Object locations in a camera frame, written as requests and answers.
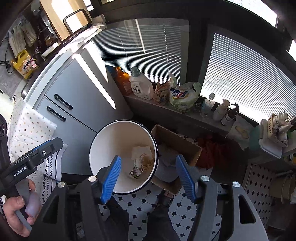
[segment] person's leg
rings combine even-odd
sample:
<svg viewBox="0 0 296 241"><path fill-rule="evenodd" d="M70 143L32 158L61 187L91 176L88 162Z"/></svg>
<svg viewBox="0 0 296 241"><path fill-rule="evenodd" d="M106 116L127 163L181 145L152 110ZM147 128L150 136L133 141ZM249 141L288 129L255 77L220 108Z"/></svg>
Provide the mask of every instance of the person's leg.
<svg viewBox="0 0 296 241"><path fill-rule="evenodd" d="M171 201L170 197L160 197L157 207L148 217L147 234L143 241L180 241L168 216Z"/></svg>
<svg viewBox="0 0 296 241"><path fill-rule="evenodd" d="M107 207L110 210L110 216L105 221L108 235L111 240L127 241L128 240L128 212L117 203L117 201L111 197L107 203Z"/></svg>

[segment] venetian blind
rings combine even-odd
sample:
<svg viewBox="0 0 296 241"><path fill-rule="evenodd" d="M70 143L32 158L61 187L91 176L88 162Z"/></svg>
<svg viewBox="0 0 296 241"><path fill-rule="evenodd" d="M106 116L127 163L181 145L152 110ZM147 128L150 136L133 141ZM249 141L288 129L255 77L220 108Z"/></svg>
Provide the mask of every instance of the venetian blind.
<svg viewBox="0 0 296 241"><path fill-rule="evenodd" d="M214 41L201 95L237 102L257 122L272 113L296 116L296 87L273 63L254 50L219 34Z"/></svg>
<svg viewBox="0 0 296 241"><path fill-rule="evenodd" d="M106 29L92 38L107 65L120 66L131 74L137 66L150 81L169 80L172 72L180 81L181 31L180 26L140 25Z"/></svg>

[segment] metal bolt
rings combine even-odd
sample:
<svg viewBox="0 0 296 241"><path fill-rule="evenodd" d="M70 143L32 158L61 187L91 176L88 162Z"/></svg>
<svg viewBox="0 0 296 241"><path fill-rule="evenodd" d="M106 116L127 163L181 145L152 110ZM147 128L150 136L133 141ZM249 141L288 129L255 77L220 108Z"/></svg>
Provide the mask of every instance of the metal bolt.
<svg viewBox="0 0 296 241"><path fill-rule="evenodd" d="M235 188L239 188L239 186L240 186L239 182L233 182L232 185L233 185Z"/></svg>
<svg viewBox="0 0 296 241"><path fill-rule="evenodd" d="M200 179L201 179L202 181L204 181L204 182L208 182L208 181L209 181L209 177L206 176L206 175L201 176Z"/></svg>
<svg viewBox="0 0 296 241"><path fill-rule="evenodd" d="M96 176L90 176L89 181L90 182L95 182L96 181Z"/></svg>
<svg viewBox="0 0 296 241"><path fill-rule="evenodd" d="M65 186L65 183L64 183L64 182L59 182L59 183L57 184L57 186L58 186L59 188L63 188L63 187Z"/></svg>

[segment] orange pump bottle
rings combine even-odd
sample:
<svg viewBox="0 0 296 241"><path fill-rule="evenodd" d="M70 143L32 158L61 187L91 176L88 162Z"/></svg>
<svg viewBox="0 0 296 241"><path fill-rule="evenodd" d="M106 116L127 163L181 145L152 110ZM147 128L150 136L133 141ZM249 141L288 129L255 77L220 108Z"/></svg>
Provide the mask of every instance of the orange pump bottle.
<svg viewBox="0 0 296 241"><path fill-rule="evenodd" d="M115 77L115 83L117 84L120 92L128 96L132 93L131 83L129 82L129 74L123 72L120 67L116 67L117 76Z"/></svg>

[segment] yellow detergent jug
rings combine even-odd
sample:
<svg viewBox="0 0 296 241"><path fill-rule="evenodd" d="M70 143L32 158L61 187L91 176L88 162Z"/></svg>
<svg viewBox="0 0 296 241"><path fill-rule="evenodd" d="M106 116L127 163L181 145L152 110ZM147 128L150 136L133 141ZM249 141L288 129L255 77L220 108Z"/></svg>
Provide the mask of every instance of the yellow detergent jug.
<svg viewBox="0 0 296 241"><path fill-rule="evenodd" d="M11 61L13 67L25 78L28 79L31 73L33 72L32 66L30 64L31 56L26 51L21 51L17 56L17 61Z"/></svg>

